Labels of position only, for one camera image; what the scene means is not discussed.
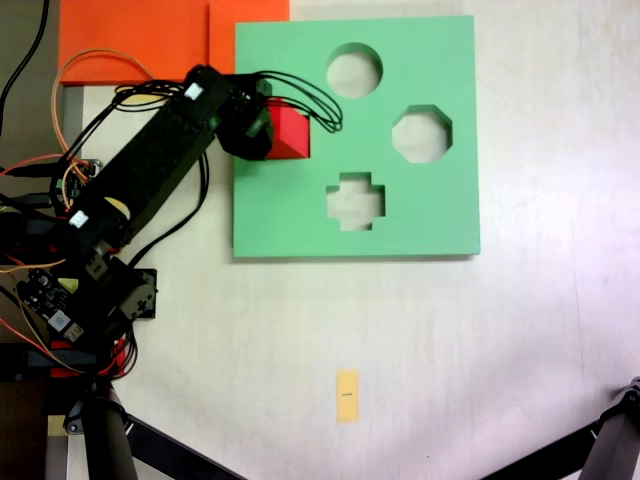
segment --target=circuit board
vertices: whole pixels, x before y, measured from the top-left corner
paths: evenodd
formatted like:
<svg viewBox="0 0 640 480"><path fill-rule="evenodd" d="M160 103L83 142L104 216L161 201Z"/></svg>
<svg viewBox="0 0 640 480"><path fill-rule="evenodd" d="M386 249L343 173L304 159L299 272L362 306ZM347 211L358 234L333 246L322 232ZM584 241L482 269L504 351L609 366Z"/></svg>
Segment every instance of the circuit board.
<svg viewBox="0 0 640 480"><path fill-rule="evenodd" d="M73 342L84 332L64 313L70 293L44 270L33 270L29 281L18 285L18 293L25 305L68 340Z"/></svg>

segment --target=white label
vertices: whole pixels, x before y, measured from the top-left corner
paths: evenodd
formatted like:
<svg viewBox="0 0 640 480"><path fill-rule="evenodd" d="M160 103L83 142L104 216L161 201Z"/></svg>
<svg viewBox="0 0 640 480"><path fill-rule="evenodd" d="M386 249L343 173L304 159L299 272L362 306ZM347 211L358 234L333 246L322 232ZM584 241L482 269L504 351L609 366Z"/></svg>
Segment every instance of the white label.
<svg viewBox="0 0 640 480"><path fill-rule="evenodd" d="M71 319L65 315L62 310L57 310L56 313L51 315L49 319L49 325L55 328L58 332L61 332L64 327L69 325Z"/></svg>
<svg viewBox="0 0 640 480"><path fill-rule="evenodd" d="M72 342L75 342L78 339L78 337L83 333L84 333L84 330L82 329L82 327L77 323L74 323L69 327L69 330L64 332L64 336L65 338L68 338Z"/></svg>
<svg viewBox="0 0 640 480"><path fill-rule="evenodd" d="M73 217L71 217L71 219L69 220L69 224L73 225L76 228L80 228L82 225L85 224L85 222L89 220L89 217L87 217L87 214L84 213L82 210L78 210Z"/></svg>
<svg viewBox="0 0 640 480"><path fill-rule="evenodd" d="M184 96L187 98L190 98L191 100L195 100L200 96L202 92L203 92L202 87L194 82L191 85L189 85L189 88L185 90Z"/></svg>

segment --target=orange panel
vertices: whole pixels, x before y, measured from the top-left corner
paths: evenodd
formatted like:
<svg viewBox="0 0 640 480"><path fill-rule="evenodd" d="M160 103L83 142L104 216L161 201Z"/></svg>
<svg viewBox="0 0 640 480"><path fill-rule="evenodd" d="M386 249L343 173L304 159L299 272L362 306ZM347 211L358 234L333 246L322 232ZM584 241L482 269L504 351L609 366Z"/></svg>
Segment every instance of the orange panel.
<svg viewBox="0 0 640 480"><path fill-rule="evenodd" d="M194 65L208 63L208 8L209 0L60 0L58 67L82 50L112 48L133 55L157 78L182 81ZM143 80L131 63L107 55L79 60L62 83Z"/></svg>
<svg viewBox="0 0 640 480"><path fill-rule="evenodd" d="M289 0L210 0L209 64L235 73L236 23L285 22Z"/></svg>

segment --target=green shape sorter board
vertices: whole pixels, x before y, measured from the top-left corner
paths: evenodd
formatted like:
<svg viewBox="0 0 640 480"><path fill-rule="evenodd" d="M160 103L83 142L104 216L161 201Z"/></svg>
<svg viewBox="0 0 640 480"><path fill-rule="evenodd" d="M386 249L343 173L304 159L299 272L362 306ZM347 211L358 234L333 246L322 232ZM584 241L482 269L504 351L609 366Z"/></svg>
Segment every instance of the green shape sorter board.
<svg viewBox="0 0 640 480"><path fill-rule="evenodd" d="M327 68L354 43L378 54L383 74L375 91L350 99L331 90ZM235 159L236 257L480 252L473 17L238 24L236 66L297 75L344 111L336 134L311 122L309 159ZM272 84L274 94L302 99ZM452 145L436 162L410 163L393 147L392 127L403 112L433 106L451 125ZM345 232L328 216L327 189L353 174L384 187L384 216Z"/></svg>

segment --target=circular hole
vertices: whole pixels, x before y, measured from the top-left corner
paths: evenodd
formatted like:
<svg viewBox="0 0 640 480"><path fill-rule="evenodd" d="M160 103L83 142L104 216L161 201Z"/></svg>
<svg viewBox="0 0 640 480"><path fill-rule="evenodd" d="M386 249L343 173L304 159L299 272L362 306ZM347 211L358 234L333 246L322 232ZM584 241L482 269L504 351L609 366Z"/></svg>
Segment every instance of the circular hole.
<svg viewBox="0 0 640 480"><path fill-rule="evenodd" d="M382 60L362 43L348 43L336 49L329 60L327 82L338 95L366 97L382 80Z"/></svg>

